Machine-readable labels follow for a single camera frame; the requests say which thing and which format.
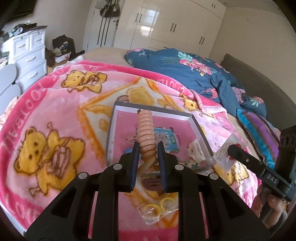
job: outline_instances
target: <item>blue floral comforter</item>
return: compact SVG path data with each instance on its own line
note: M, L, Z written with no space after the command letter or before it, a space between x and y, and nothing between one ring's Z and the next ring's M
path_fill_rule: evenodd
M174 78L188 89L220 103L234 117L237 116L237 109L243 109L266 118L265 104L258 101L259 98L244 95L244 101L239 103L232 90L237 86L237 80L213 60L177 49L134 49L125 54L125 59L134 68Z

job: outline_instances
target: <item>silver screw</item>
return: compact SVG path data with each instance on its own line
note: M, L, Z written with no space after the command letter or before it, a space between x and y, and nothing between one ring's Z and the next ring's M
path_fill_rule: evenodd
M181 164L178 164L178 165L175 165L175 169L181 171L184 169L184 166Z
M86 173L86 172L82 172L82 173L80 173L80 174L78 175L78 177L79 177L80 179L85 179L85 178L87 178L87 173Z
M117 164L115 164L115 165L113 166L113 169L114 169L114 170L120 170L121 168L122 168L122 165L119 164L119 163L117 163Z
M216 173L211 173L210 178L213 180L217 180L219 178L219 176Z

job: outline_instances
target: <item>television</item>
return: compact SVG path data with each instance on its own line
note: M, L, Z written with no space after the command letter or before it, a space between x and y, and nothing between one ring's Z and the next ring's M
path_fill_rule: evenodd
M5 23L33 13L37 0L1 0L0 31Z

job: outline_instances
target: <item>purple stripe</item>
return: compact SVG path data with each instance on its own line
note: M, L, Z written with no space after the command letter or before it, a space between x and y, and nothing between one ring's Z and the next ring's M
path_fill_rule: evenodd
M272 134L272 136L274 137L274 139L276 140L276 142L279 145L279 139L276 136L275 132L271 129L270 125L266 122L266 120L263 119L263 117L261 117L260 115L257 115L263 122L264 124L267 126L267 128L269 129L270 133Z
M271 151L270 154L273 155L272 159L275 161L276 160L276 156L278 155L279 151L278 151L278 146L276 146L276 144L274 143L274 140L272 140L270 133L266 130L266 128L262 128L262 122L260 121L260 119L258 119L258 117L256 115L247 115L253 122L256 124L256 126L259 127L260 132L262 132L261 139L264 141L266 147L270 147Z

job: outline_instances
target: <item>turquoise stripe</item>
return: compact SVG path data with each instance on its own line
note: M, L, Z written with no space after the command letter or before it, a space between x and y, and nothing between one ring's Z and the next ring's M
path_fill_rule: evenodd
M265 156L265 162L267 163L268 167L274 169L274 162L272 160L271 154L259 133L255 130L252 123L249 122L249 120L242 114L242 110L237 110L237 116L248 132L251 133L253 137L252 139L256 140L256 145L260 149L261 153Z

